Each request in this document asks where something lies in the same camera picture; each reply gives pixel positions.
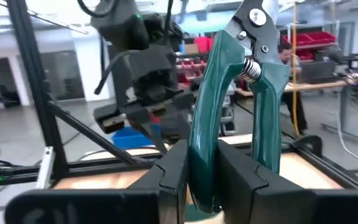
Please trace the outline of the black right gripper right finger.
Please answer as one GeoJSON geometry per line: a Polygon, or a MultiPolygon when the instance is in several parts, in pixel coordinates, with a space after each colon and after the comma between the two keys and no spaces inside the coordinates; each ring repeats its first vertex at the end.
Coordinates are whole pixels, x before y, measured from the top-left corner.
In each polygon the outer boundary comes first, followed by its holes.
{"type": "Polygon", "coordinates": [[[218,201],[227,223],[358,224],[358,190],[314,190],[218,142],[218,201]]]}

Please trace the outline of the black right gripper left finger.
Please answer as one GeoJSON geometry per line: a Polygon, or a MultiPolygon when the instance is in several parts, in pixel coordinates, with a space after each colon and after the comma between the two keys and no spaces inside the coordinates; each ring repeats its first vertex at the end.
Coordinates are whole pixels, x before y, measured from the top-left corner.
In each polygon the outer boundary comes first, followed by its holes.
{"type": "Polygon", "coordinates": [[[7,205],[11,224],[179,224],[185,221],[188,150],[178,141],[126,189],[30,190],[7,205]]]}

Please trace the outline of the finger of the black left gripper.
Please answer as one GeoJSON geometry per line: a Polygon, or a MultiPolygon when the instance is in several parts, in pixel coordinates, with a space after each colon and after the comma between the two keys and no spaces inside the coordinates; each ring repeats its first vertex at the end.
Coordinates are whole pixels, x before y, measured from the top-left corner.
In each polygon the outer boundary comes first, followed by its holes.
{"type": "Polygon", "coordinates": [[[168,150],[165,147],[162,136],[155,128],[146,108],[128,108],[126,118],[134,129],[140,131],[152,141],[159,152],[162,154],[167,153],[168,150]]]}

